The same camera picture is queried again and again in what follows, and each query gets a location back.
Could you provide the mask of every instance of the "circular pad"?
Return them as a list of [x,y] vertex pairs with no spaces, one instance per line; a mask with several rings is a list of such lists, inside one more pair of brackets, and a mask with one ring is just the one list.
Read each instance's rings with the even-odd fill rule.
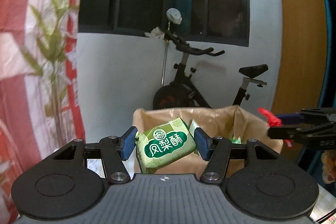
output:
[[270,196],[288,195],[295,188],[289,177],[279,174],[263,175],[257,178],[255,185],[260,192]]
[[52,174],[40,178],[35,185],[36,190],[46,196],[61,196],[69,193],[75,186],[72,177],[62,174]]
[[95,172],[58,160],[46,163],[35,165],[14,182],[12,198],[20,214],[35,219],[63,219],[99,201],[104,185]]
[[317,183],[299,167],[281,160],[258,160],[227,182],[229,200],[243,212],[267,220],[308,215],[319,194]]

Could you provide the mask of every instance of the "green snack wrapper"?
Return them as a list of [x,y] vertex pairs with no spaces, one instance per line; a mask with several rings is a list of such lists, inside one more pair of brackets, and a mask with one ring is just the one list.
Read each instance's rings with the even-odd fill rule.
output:
[[135,135],[136,157],[142,173],[157,169],[192,153],[196,144],[184,121],[176,119]]
[[232,142],[232,143],[241,143],[242,141],[241,141],[241,138],[240,138],[240,137],[238,137],[238,138],[233,137],[233,138],[231,139],[231,142]]
[[[190,127],[189,127],[189,132],[190,132],[190,134],[192,135],[192,137],[194,137],[195,129],[198,128],[198,127],[200,127],[200,126],[198,125],[198,123],[197,123],[195,120],[192,120],[192,121],[191,121],[191,124],[190,124]],[[197,149],[195,149],[194,153],[195,153],[196,155],[199,155],[199,152],[198,152]]]

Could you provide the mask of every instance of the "bike handlebar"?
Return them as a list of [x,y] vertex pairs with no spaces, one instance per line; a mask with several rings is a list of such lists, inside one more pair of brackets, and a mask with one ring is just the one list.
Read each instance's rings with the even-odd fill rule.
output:
[[190,47],[189,44],[183,40],[181,37],[173,35],[171,32],[169,31],[165,31],[165,39],[171,40],[175,45],[176,45],[176,49],[180,52],[186,52],[189,53],[191,55],[210,55],[210,56],[219,56],[225,53],[225,51],[220,51],[220,52],[216,52],[216,53],[212,53],[213,52],[213,48],[206,48],[205,50],[202,50],[200,48],[193,48]]

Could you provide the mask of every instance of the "brown paper bag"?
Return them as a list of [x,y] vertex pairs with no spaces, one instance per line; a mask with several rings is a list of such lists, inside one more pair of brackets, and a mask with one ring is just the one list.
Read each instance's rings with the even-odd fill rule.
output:
[[[137,109],[133,114],[133,125],[140,133],[164,124],[180,116],[187,125],[194,119],[210,136],[223,136],[231,139],[241,137],[241,142],[257,139],[280,153],[283,141],[271,140],[267,137],[268,124],[257,116],[243,110],[239,106],[229,106],[219,109],[209,108],[171,108],[145,111]],[[207,162],[201,156],[191,153],[172,164],[157,170],[156,174],[187,174],[195,173],[199,178]],[[244,167],[244,160],[230,160],[227,176]],[[134,163],[134,172],[140,173],[139,164]]]

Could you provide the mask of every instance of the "curtain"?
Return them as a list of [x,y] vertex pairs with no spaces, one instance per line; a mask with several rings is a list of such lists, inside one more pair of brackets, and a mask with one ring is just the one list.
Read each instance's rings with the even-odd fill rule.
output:
[[17,216],[11,185],[75,138],[80,0],[0,0],[0,224]]

